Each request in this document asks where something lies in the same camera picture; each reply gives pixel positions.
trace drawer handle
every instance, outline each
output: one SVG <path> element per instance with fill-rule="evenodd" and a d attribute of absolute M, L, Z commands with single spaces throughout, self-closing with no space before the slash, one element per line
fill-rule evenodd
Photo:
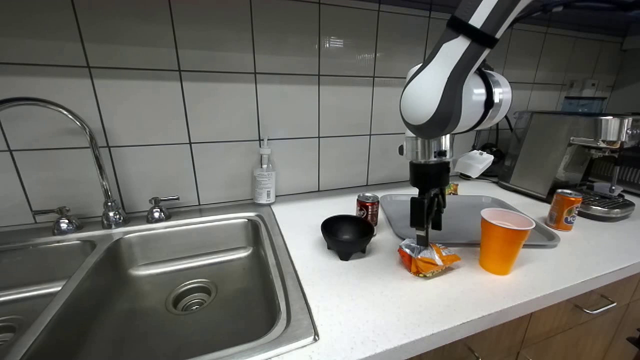
<path fill-rule="evenodd" d="M 609 302 L 610 302 L 610 304 L 605 305 L 605 306 L 603 306 L 603 307 L 599 307 L 598 309 L 595 309 L 595 310 L 585 309 L 584 307 L 582 307 L 582 306 L 580 306 L 580 305 L 578 305 L 578 304 L 574 304 L 574 306 L 575 306 L 575 307 L 577 307 L 578 309 L 582 310 L 583 312 L 587 313 L 587 314 L 595 315 L 595 314 L 599 314 L 599 313 L 601 313 L 602 311 L 609 310 L 610 308 L 612 308 L 612 307 L 614 307 L 614 306 L 618 305 L 618 303 L 617 303 L 617 302 L 615 302 L 613 299 L 611 299 L 611 298 L 609 298 L 609 297 L 607 297 L 607 296 L 605 296 L 605 295 L 602 295 L 602 294 L 599 294 L 599 295 L 600 295 L 603 299 L 605 299 L 605 300 L 609 301 Z"/>
<path fill-rule="evenodd" d="M 476 357 L 476 360 L 482 360 L 482 357 L 480 357 L 480 355 L 478 355 L 478 353 L 474 350 L 474 348 L 472 348 L 468 344 L 465 344 L 465 346 L 467 347 L 467 349 L 469 349 L 471 354 L 473 354 Z"/>

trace sink basin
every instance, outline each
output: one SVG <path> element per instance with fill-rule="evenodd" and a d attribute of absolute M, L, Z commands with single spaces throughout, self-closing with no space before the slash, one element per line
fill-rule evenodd
<path fill-rule="evenodd" d="M 269 208 L 171 223 L 106 245 L 20 358 L 266 359 L 315 341 Z"/>
<path fill-rule="evenodd" d="M 94 249 L 71 241 L 0 250 L 0 358 Z"/>

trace soda can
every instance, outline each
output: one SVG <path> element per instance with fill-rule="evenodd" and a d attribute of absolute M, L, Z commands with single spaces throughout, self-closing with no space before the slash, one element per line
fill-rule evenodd
<path fill-rule="evenodd" d="M 560 231 L 571 231 L 578 217 L 582 194 L 571 190 L 557 190 L 547 215 L 547 226 Z"/>
<path fill-rule="evenodd" d="M 380 210 L 380 198 L 374 193 L 360 193 L 356 200 L 356 215 L 367 219 L 373 224 L 374 232 L 378 226 L 378 212 Z"/>

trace orange soda can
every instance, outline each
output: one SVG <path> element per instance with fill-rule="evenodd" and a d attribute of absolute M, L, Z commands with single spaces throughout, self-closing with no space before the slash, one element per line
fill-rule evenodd
<path fill-rule="evenodd" d="M 556 190 L 547 215 L 547 226 L 560 231 L 571 231 L 573 223 L 578 217 L 581 203 L 581 193 L 571 190 Z"/>

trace faucet handle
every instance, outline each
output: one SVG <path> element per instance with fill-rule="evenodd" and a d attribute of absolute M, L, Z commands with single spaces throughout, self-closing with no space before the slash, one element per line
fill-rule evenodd
<path fill-rule="evenodd" d="M 66 206 L 58 206 L 55 209 L 34 210 L 33 214 L 46 215 L 58 214 L 58 218 L 53 222 L 51 232 L 53 235 L 67 235 L 82 229 L 82 223 L 75 216 L 69 215 L 71 210 Z"/>
<path fill-rule="evenodd" d="M 169 211 L 164 208 L 164 206 L 160 205 L 161 202 L 165 201 L 178 201 L 180 197 L 178 195 L 167 196 L 167 197 L 157 197 L 154 196 L 149 199 L 149 204 L 151 204 L 151 208 L 147 211 L 147 222 L 150 224 L 155 224 L 158 222 L 163 222 L 165 220 L 171 219 L 171 214 Z"/>

